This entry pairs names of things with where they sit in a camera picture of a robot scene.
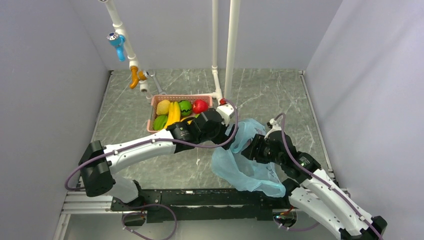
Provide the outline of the red fake apple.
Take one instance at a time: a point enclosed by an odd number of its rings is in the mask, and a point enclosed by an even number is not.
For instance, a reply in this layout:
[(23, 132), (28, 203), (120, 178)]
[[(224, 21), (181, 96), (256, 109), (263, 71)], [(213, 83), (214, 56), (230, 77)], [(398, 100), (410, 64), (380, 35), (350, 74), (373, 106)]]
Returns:
[(192, 104), (192, 112), (194, 114), (200, 114), (206, 111), (208, 108), (209, 108), (209, 104), (202, 99), (197, 99)]

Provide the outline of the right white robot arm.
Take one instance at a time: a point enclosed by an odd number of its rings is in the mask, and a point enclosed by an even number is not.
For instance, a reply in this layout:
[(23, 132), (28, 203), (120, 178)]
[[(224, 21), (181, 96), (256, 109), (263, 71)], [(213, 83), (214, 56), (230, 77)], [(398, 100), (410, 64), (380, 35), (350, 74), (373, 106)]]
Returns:
[(381, 240), (388, 226), (381, 216), (359, 207), (308, 153), (298, 151), (281, 131), (256, 134), (241, 151), (248, 160), (279, 165), (289, 177), (275, 194), (276, 203), (305, 212), (338, 240)]

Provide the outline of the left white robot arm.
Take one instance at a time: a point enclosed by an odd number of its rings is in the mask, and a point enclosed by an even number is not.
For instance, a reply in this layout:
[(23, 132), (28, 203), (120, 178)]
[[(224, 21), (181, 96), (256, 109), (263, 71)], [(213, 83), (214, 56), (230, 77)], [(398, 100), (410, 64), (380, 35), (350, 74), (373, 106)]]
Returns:
[(191, 122), (176, 122), (136, 140), (112, 145), (102, 145), (98, 140), (91, 142), (77, 169), (86, 196), (109, 195), (123, 201), (131, 210), (139, 209), (144, 203), (140, 184), (117, 176), (118, 172), (158, 156), (205, 148), (204, 142), (213, 142), (212, 148), (228, 149), (237, 132), (236, 126), (230, 126), (234, 116), (237, 109), (225, 104), (209, 108)]

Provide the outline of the small green fake fruit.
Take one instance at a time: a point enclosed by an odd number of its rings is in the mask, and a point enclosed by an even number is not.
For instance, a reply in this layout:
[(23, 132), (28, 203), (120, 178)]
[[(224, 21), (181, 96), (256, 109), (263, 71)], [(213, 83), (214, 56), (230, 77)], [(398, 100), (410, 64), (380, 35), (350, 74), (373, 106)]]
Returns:
[(167, 122), (168, 122), (168, 115), (158, 115), (153, 121), (152, 129), (154, 131), (160, 131), (165, 127)]

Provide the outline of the yellow fake banana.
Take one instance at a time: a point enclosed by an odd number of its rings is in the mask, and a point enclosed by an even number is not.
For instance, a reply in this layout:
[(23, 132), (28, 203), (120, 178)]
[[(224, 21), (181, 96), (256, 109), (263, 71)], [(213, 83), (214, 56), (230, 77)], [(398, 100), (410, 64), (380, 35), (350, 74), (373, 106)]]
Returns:
[(169, 110), (168, 110), (168, 118), (167, 122), (164, 125), (164, 129), (166, 129), (168, 126), (179, 122), (181, 119), (181, 109), (178, 102), (174, 101), (170, 104)]

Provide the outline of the green fake watermelon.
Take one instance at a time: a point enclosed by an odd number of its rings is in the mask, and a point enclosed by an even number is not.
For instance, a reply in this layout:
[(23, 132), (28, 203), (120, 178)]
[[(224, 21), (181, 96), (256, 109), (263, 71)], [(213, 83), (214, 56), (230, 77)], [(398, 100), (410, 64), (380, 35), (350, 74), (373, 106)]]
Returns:
[(188, 117), (192, 114), (192, 103), (188, 100), (178, 102), (181, 117)]

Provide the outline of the light blue plastic bag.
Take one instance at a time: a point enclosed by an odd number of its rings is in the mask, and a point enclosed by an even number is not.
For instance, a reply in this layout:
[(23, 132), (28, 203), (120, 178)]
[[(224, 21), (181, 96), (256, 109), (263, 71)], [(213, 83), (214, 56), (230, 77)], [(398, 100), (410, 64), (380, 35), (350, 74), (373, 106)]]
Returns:
[(268, 197), (282, 198), (286, 188), (280, 182), (274, 163), (258, 163), (242, 155), (256, 134), (267, 133), (264, 125), (247, 118), (238, 122), (234, 142), (228, 150), (216, 148), (211, 157), (212, 172), (238, 191), (263, 192)]

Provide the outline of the yellow fake pear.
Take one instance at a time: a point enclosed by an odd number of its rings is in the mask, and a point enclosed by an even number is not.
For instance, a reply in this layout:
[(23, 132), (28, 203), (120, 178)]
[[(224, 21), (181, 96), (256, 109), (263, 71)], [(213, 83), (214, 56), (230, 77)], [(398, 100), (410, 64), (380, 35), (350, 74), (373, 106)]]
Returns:
[(170, 109), (171, 102), (167, 99), (160, 101), (156, 106), (156, 114), (158, 116), (168, 115)]

